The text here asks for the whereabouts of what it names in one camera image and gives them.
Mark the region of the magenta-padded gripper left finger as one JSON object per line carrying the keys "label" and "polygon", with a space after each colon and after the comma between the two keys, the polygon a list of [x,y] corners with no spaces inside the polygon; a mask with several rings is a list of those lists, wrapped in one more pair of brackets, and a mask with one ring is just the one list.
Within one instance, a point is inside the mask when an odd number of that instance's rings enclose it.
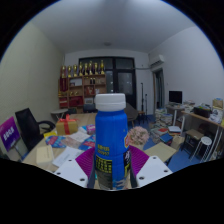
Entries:
{"label": "magenta-padded gripper left finger", "polygon": [[75,159],[68,159],[56,171],[55,175],[84,188],[94,188],[95,149],[90,148]]}

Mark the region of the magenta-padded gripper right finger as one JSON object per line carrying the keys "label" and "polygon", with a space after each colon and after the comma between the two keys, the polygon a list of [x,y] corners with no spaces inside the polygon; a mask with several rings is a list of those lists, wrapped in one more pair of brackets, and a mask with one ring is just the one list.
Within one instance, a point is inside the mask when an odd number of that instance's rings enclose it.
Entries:
{"label": "magenta-padded gripper right finger", "polygon": [[134,146],[130,146],[129,150],[131,153],[130,182],[132,188],[144,187],[172,173],[158,156],[148,156]]}

